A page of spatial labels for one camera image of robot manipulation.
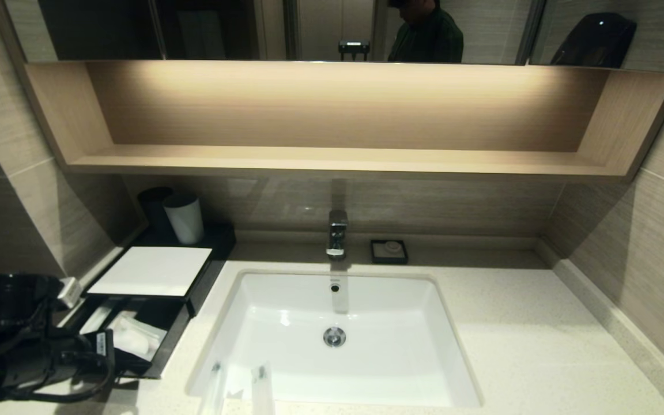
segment white sink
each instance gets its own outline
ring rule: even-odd
[[[247,273],[233,292],[191,388],[205,408],[251,399],[261,365],[275,400],[480,406],[430,280]],[[331,327],[345,332],[342,346],[324,342]]]

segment mirror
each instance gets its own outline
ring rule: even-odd
[[[29,62],[524,64],[540,0],[5,2]]]
[[[546,0],[530,63],[664,73],[664,0]]]

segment white cup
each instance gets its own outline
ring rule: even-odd
[[[166,197],[163,209],[179,242],[192,245],[203,239],[201,209],[195,194],[179,193]]]

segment man in green shirt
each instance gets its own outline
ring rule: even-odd
[[[388,56],[390,62],[461,63],[463,32],[440,0],[389,0],[404,21]]]

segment label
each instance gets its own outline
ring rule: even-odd
[[[106,333],[97,334],[97,353],[106,356]]]

